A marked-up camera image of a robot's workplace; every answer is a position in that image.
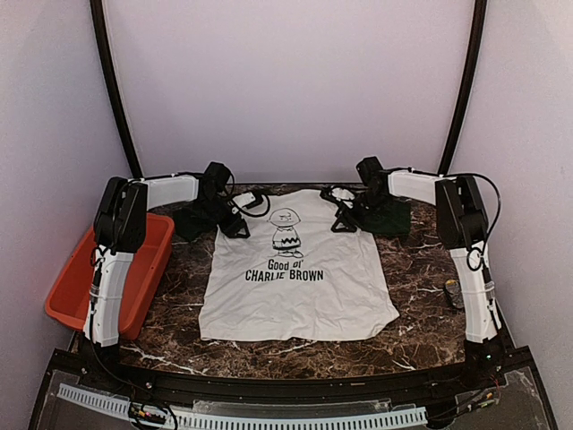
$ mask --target charlie brown graphic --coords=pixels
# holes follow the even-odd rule
[[[303,258],[303,253],[298,250],[301,238],[295,230],[295,225],[301,222],[298,214],[288,208],[277,209],[270,214],[269,222],[277,228],[272,237],[272,247],[278,251],[278,256]]]

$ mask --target marble table surface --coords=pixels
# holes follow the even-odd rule
[[[269,190],[285,194],[315,187],[272,185]],[[169,205],[155,212],[170,215],[181,206]],[[400,373],[464,360],[465,314],[449,307],[442,291],[446,280],[457,278],[456,270],[436,236],[431,205],[412,202],[408,238],[375,238],[390,297],[400,316],[368,340],[201,340],[198,316],[214,240],[215,232],[192,243],[173,236],[173,253],[139,338],[120,341],[122,363],[185,374],[305,379]]]

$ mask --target black metal rail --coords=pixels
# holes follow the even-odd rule
[[[110,379],[107,374],[103,373],[98,364],[90,359],[90,348],[81,347],[81,349],[83,351],[80,354],[58,349],[54,351],[38,393],[29,430],[37,428],[44,398],[55,370],[79,376],[81,385],[130,395],[129,387],[121,386],[121,384]],[[391,399],[394,406],[414,403],[417,406],[425,406],[430,412],[455,405],[454,397],[461,392],[466,392],[466,389],[453,380],[455,376],[460,374],[462,367],[463,364],[445,365],[403,374],[330,380],[214,378],[160,372],[129,365],[116,365],[115,372],[139,385],[150,383],[150,386],[153,387],[153,395],[158,399],[187,406],[191,406],[196,400],[302,405]],[[549,399],[529,348],[509,350],[505,356],[502,373],[505,374],[524,367],[529,367],[532,371],[545,407],[550,429],[557,429]],[[146,399],[135,392],[134,400],[145,401]]]
[[[107,37],[106,17],[104,15],[104,8],[102,0],[90,0],[91,5],[91,19],[93,20],[93,29],[96,33],[96,41],[98,42],[99,60],[101,62],[101,69],[104,73],[106,80],[107,95],[111,108],[114,112],[115,125],[119,132],[119,137],[124,147],[125,157],[129,164],[129,169],[132,171],[133,177],[143,177],[141,164],[137,158],[137,152],[133,146],[132,135],[129,131],[127,118],[125,116],[124,104],[120,96],[119,87],[117,85],[117,78],[115,77],[114,62],[109,48],[109,39]]]
[[[448,139],[444,152],[441,155],[440,167],[438,173],[447,175],[458,146],[459,134],[462,130],[464,117],[466,116],[467,103],[472,85],[474,83],[475,67],[477,66],[477,57],[480,52],[482,43],[483,24],[485,23],[485,9],[487,0],[475,0],[474,19],[472,20],[472,29],[469,35],[469,44],[467,46],[466,64],[462,74],[462,82],[459,86],[458,101],[454,109],[454,116],[449,127]]]

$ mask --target white t-shirt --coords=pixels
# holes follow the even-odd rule
[[[318,190],[269,199],[251,237],[217,234],[202,339],[362,340],[398,317],[371,234],[331,232],[337,207]]]

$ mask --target orange plastic tray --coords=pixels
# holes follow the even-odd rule
[[[158,289],[171,255],[174,222],[169,217],[148,213],[145,242],[133,258],[125,280],[119,315],[119,334],[137,339],[145,315]],[[86,233],[60,273],[46,300],[46,312],[63,325],[82,331],[88,314],[93,268],[91,250],[96,245],[93,228]]]

